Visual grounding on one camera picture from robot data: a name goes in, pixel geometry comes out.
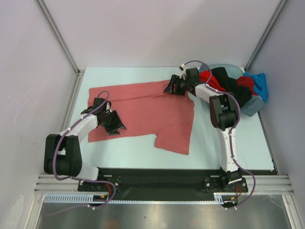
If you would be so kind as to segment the pink t shirt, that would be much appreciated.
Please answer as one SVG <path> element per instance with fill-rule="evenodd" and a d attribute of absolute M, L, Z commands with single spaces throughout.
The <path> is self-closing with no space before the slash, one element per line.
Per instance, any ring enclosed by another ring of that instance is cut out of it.
<path fill-rule="evenodd" d="M 110 136 L 99 126 L 89 133 L 88 141 L 154 134 L 154 147 L 188 155 L 194 102 L 188 95 L 165 93 L 168 83 L 165 80 L 90 88 L 88 105 L 93 104 L 99 93 L 108 91 L 111 109 L 117 111 L 126 129 Z"/>

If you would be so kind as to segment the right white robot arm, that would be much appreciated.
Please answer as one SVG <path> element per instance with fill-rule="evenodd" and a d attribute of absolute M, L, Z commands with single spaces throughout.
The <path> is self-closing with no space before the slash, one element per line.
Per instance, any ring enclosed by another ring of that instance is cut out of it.
<path fill-rule="evenodd" d="M 242 180 L 241 168 L 235 156 L 235 128 L 240 121 L 240 107 L 233 95 L 201 82 L 197 68 L 182 64 L 180 75 L 173 74 L 165 93 L 185 95 L 186 92 L 203 99 L 210 105 L 210 120 L 216 128 L 221 145 L 220 187 L 232 191 Z"/>

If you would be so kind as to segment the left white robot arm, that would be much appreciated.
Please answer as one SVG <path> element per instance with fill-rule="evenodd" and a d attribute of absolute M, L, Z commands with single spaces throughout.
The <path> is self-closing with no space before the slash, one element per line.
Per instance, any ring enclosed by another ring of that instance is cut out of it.
<path fill-rule="evenodd" d="M 58 180 L 88 180 L 89 186 L 96 191 L 104 188 L 105 178 L 99 175 L 99 169 L 82 161 L 81 142 L 99 127 L 104 130 L 102 139 L 118 135 L 120 129 L 126 129 L 111 106 L 108 100 L 96 97 L 93 105 L 83 110 L 71 127 L 46 137 L 43 164 L 46 174 L 53 174 Z"/>

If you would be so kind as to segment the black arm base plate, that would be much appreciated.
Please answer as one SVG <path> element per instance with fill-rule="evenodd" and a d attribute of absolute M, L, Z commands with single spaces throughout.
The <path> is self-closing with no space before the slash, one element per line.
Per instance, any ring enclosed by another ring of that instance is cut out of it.
<path fill-rule="evenodd" d="M 78 191 L 108 192 L 117 201 L 212 201 L 216 193 L 250 194 L 255 190 L 256 176 L 272 176 L 275 171 L 241 171 L 241 174 L 241 181 L 224 186 L 220 170 L 103 168 L 96 181 L 78 181 Z"/>

